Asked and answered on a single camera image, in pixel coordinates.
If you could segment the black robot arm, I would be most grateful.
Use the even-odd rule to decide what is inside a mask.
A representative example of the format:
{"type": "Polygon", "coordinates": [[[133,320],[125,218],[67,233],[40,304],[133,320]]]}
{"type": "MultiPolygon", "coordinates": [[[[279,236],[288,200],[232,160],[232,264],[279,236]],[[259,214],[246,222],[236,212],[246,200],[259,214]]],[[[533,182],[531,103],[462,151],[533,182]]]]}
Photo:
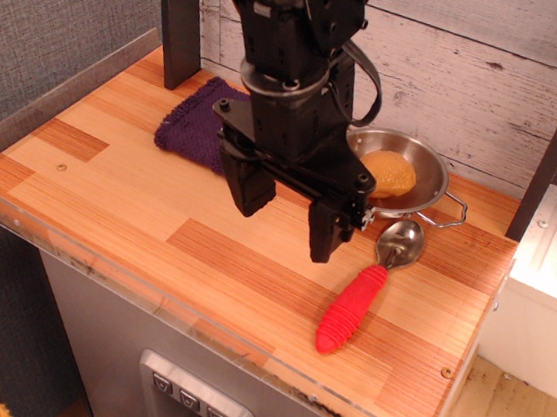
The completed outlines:
{"type": "Polygon", "coordinates": [[[218,101],[220,156],[237,208],[252,216],[284,184],[310,200],[310,256],[324,263],[373,214],[372,175],[348,145],[354,80],[379,75],[354,43],[368,0],[233,0],[241,19],[243,85],[250,98],[218,101]]]}

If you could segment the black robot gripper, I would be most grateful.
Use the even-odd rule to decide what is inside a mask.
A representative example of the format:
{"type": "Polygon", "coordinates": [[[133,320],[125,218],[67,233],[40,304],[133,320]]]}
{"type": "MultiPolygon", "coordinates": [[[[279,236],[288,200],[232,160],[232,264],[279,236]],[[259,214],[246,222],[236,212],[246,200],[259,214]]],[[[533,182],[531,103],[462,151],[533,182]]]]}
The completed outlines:
{"type": "Polygon", "coordinates": [[[249,101],[222,99],[220,158],[237,209],[250,217],[276,196],[278,182],[310,200],[309,247],[327,263],[355,227],[371,222],[370,173],[347,144],[356,77],[326,71],[304,81],[278,79],[250,62],[241,65],[249,101]]]}

